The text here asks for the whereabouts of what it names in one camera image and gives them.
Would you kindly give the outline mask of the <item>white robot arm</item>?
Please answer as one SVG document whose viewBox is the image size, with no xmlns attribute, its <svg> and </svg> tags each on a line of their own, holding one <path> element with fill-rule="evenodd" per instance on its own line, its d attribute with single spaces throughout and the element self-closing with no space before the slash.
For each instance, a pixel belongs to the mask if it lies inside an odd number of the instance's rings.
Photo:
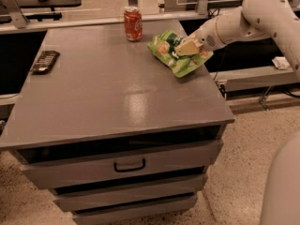
<svg viewBox="0 0 300 225">
<path fill-rule="evenodd" d="M 205 22 L 175 47 L 180 55 L 215 51 L 235 41 L 271 38 L 300 79 L 300 20 L 288 0 L 243 0 Z M 263 194 L 260 225 L 300 225 L 300 132 L 276 152 Z"/>
</svg>

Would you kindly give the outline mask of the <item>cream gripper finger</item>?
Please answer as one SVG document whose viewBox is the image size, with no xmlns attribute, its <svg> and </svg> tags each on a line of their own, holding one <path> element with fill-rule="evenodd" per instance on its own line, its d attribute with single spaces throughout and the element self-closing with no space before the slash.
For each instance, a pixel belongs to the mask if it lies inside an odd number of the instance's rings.
<svg viewBox="0 0 300 225">
<path fill-rule="evenodd" d="M 178 56 L 189 55 L 190 48 L 188 45 L 179 45 L 175 48 L 175 52 Z"/>
</svg>

